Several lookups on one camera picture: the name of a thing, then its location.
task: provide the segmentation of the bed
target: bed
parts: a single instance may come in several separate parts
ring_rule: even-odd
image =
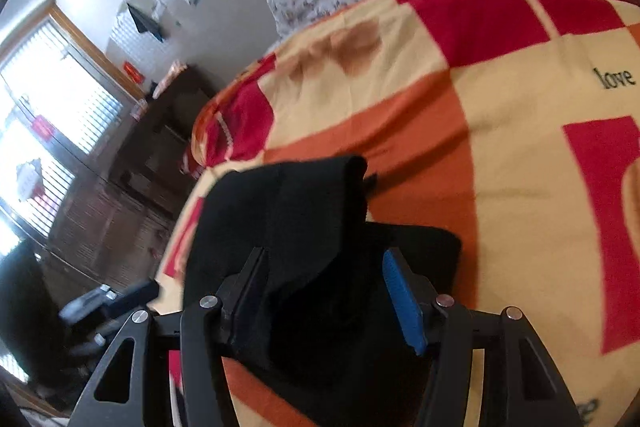
[[[207,169],[162,261],[156,308],[180,309],[204,198],[227,171],[360,154],[378,176],[370,218],[455,233],[454,296],[521,307],[585,425],[615,425],[640,387],[640,8],[354,1],[285,26],[295,35],[198,117],[192,152]],[[241,425],[314,425],[238,363],[225,371]]]

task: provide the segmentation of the black chair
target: black chair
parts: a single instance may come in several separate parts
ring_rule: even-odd
[[[122,295],[103,285],[60,310],[34,246],[24,240],[0,260],[0,339],[29,375],[30,388],[63,412],[75,405],[130,312],[158,297],[159,285],[147,280]]]

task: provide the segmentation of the window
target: window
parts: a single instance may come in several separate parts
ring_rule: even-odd
[[[79,64],[74,51],[47,21],[18,47],[0,74],[27,112],[44,117],[89,154],[122,104]]]
[[[27,383],[29,380],[29,375],[24,372],[23,368],[18,365],[17,360],[15,360],[14,356],[10,353],[0,355],[0,367],[4,368],[4,370],[9,372],[11,375],[14,375],[14,377],[22,383]]]
[[[119,122],[117,97],[50,19],[9,55],[0,66],[0,200],[12,218],[48,237],[74,173]]]
[[[20,238],[15,235],[4,219],[0,218],[0,257],[7,255],[20,243]]]

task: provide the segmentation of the blue plastic part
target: blue plastic part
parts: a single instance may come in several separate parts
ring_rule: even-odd
[[[396,310],[404,341],[414,348],[416,355],[423,356],[427,350],[427,339],[424,336],[422,311],[390,250],[385,252],[382,259],[382,277]]]

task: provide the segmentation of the black fabric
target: black fabric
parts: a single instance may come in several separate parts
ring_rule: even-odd
[[[67,365],[65,328],[24,240],[0,260],[0,338],[31,378],[55,387]]]
[[[186,268],[184,306],[215,293],[254,247],[270,273],[252,336],[234,356],[319,425],[406,425],[428,368],[406,346],[382,279],[399,247],[449,292],[460,241],[445,230],[365,223],[357,156],[225,175],[207,197]]]

